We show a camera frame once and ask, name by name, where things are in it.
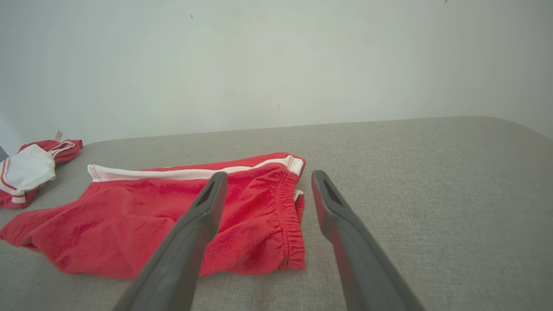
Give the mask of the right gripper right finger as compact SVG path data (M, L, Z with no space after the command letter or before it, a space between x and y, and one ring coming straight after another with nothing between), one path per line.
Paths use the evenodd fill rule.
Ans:
M407 282L324 171L311 175L319 228L332 244L349 311L423 311Z

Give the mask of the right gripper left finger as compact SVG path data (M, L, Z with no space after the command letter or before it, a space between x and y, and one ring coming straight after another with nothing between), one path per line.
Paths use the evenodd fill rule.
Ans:
M206 246L219 232L227 174L215 173L148 260L115 311L189 311Z

